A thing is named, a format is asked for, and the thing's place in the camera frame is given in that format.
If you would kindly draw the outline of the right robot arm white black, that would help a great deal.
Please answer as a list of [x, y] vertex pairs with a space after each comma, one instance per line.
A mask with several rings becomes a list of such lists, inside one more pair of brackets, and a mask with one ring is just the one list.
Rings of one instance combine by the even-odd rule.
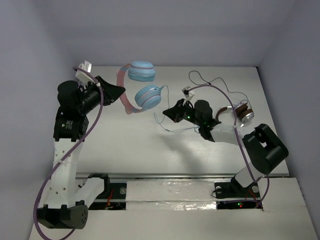
[[260, 178], [268, 176], [289, 155], [287, 147], [267, 124], [261, 123], [250, 133], [223, 124], [213, 117], [213, 110], [205, 100], [190, 104], [180, 99], [162, 113], [175, 123], [186, 120], [196, 125], [207, 141], [239, 146], [246, 166], [229, 182], [215, 184], [213, 194], [217, 199], [244, 198]]

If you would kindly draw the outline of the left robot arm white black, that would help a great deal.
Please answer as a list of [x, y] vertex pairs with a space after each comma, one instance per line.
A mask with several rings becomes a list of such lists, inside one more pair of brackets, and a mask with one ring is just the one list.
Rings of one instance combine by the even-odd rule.
[[92, 173], [81, 187], [76, 186], [77, 166], [85, 138], [96, 126], [87, 114], [114, 103], [126, 89], [106, 82], [100, 76], [85, 86], [68, 80], [57, 87], [59, 108], [53, 132], [53, 173], [43, 206], [35, 208], [35, 222], [48, 229], [83, 229], [95, 199], [111, 193], [109, 176]]

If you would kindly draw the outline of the brown silver headphones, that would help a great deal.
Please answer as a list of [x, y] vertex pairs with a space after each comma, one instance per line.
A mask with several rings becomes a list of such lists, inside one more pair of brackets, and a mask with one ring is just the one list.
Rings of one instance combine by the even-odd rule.
[[220, 114], [226, 111], [232, 111], [233, 109], [235, 110], [236, 117], [241, 122], [240, 127], [244, 127], [248, 122], [250, 122], [255, 117], [254, 111], [252, 110], [251, 107], [249, 107], [249, 102], [243, 100], [237, 104], [234, 104], [233, 106], [228, 105], [220, 108], [215, 115], [215, 119], [219, 122]]

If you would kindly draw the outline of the white foam taped block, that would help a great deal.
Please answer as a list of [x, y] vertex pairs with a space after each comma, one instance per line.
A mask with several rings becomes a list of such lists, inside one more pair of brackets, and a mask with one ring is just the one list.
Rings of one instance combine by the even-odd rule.
[[204, 180], [133, 180], [127, 182], [128, 211], [216, 210], [214, 182]]

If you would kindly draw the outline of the aluminium rail front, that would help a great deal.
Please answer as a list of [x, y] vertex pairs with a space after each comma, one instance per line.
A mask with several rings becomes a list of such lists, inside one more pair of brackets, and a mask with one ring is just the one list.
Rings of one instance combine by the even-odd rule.
[[[85, 179], [91, 173], [77, 173], [77, 179]], [[142, 174], [142, 173], [107, 173], [111, 179], [230, 179], [234, 176], [228, 174]], [[272, 173], [270, 178], [290, 178], [289, 174]]]

